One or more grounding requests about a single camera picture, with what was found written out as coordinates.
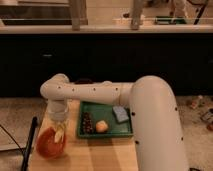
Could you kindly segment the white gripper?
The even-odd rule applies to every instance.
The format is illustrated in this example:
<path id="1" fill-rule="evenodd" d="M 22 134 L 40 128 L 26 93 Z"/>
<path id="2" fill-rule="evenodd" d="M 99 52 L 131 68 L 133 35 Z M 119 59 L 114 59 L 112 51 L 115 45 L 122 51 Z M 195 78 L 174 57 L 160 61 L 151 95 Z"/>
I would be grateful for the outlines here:
<path id="1" fill-rule="evenodd" d="M 50 113 L 49 118 L 55 131 L 62 129 L 66 130 L 68 124 L 68 113 Z"/>

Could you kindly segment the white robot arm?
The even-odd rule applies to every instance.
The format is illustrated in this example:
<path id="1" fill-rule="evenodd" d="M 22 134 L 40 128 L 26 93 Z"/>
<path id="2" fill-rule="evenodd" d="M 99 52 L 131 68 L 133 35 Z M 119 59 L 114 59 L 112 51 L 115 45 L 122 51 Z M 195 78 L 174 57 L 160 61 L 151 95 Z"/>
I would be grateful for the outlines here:
<path id="1" fill-rule="evenodd" d="M 190 170 L 176 99 L 162 78 L 151 75 L 134 82 L 74 84 L 59 73 L 41 85 L 40 93 L 48 100 L 53 121 L 67 119 L 69 99 L 128 108 L 138 171 Z"/>

